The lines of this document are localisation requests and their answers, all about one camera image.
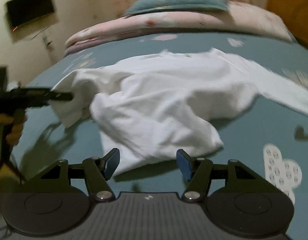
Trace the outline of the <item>white long-sleeve shirt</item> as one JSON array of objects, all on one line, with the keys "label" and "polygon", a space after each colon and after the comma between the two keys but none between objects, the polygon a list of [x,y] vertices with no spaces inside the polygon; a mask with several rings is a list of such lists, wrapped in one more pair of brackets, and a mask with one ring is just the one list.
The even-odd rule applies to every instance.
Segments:
[{"label": "white long-sleeve shirt", "polygon": [[115,174],[175,159],[179,149],[193,157],[215,152],[223,142],[211,120],[241,115],[259,95],[308,115],[307,89],[215,48],[162,51],[74,70],[55,90],[74,96],[51,103],[65,127],[89,113],[104,150],[120,150]]}]

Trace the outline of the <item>teal floral bed sheet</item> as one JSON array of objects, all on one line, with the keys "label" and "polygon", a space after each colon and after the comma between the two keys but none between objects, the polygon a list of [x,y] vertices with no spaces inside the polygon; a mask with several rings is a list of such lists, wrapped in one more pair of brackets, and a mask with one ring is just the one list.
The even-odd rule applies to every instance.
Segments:
[{"label": "teal floral bed sheet", "polygon": [[[66,74],[79,68],[98,68],[122,59],[159,53],[197,53],[211,48],[255,61],[278,73],[308,77],[308,50],[296,42],[231,33],[183,33],[176,36],[148,35],[105,43],[65,57],[35,78],[32,86],[52,87]],[[90,119],[65,129],[49,107],[30,109],[23,136],[13,150],[13,161],[26,178],[31,178],[58,159],[80,163],[102,156],[97,125]],[[308,117],[260,97],[253,108],[233,120],[214,122],[224,148],[211,157],[216,164],[238,159],[258,174],[264,174],[263,148],[274,144],[284,159],[298,163],[301,184],[293,221],[288,229],[292,239],[308,239]],[[174,161],[148,165],[123,173],[109,181],[115,193],[183,192],[185,181]]]}]

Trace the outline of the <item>pink floral folded quilt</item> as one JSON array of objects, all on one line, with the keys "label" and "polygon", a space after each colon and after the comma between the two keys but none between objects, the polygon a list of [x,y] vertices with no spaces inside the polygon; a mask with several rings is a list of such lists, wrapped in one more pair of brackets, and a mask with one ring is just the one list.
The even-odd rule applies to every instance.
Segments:
[{"label": "pink floral folded quilt", "polygon": [[278,38],[291,42],[292,35],[283,20],[260,7],[230,2],[228,11],[164,11],[125,16],[83,29],[65,43],[65,54],[149,34],[186,31],[226,31]]}]

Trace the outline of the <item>teal pillow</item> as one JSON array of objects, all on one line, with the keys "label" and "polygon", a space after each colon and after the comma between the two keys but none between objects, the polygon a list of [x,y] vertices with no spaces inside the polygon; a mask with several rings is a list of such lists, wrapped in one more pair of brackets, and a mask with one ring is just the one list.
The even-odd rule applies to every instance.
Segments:
[{"label": "teal pillow", "polygon": [[228,11],[228,0],[138,0],[124,16],[160,11]]}]

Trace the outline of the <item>wooden headboard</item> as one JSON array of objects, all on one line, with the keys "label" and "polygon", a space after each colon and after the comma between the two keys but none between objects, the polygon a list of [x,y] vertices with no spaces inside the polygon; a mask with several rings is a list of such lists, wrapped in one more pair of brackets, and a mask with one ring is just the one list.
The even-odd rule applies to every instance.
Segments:
[{"label": "wooden headboard", "polygon": [[268,0],[267,10],[280,16],[297,41],[308,49],[308,0]]}]

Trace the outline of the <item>wall-mounted black television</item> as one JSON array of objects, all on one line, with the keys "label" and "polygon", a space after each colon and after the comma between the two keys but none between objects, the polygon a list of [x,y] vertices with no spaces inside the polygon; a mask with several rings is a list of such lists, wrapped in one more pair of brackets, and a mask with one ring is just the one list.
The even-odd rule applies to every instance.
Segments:
[{"label": "wall-mounted black television", "polygon": [[10,0],[6,9],[12,29],[55,12],[53,0]]}]

